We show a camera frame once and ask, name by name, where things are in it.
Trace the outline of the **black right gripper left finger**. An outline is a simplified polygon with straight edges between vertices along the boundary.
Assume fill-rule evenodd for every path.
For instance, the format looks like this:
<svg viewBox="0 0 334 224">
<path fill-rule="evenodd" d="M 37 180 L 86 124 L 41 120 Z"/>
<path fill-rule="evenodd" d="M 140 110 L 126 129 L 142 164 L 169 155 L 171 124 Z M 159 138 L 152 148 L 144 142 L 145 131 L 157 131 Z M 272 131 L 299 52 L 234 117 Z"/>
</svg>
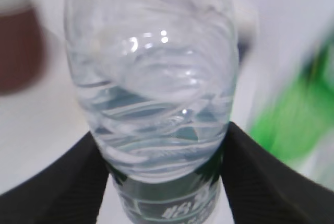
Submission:
<svg viewBox="0 0 334 224">
<path fill-rule="evenodd" d="M 53 164 L 1 195 L 1 223 L 96 223 L 108 176 L 87 133 Z"/>
</svg>

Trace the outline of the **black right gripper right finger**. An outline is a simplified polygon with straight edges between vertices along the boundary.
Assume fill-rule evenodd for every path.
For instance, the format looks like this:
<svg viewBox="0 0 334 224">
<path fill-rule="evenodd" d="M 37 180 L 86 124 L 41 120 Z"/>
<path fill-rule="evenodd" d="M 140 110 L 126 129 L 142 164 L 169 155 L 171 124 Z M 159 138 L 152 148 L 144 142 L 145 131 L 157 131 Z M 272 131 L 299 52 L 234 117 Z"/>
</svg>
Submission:
<svg viewBox="0 0 334 224">
<path fill-rule="evenodd" d="M 220 174 L 235 223 L 333 223 L 333 192 L 280 162 L 233 122 Z"/>
</svg>

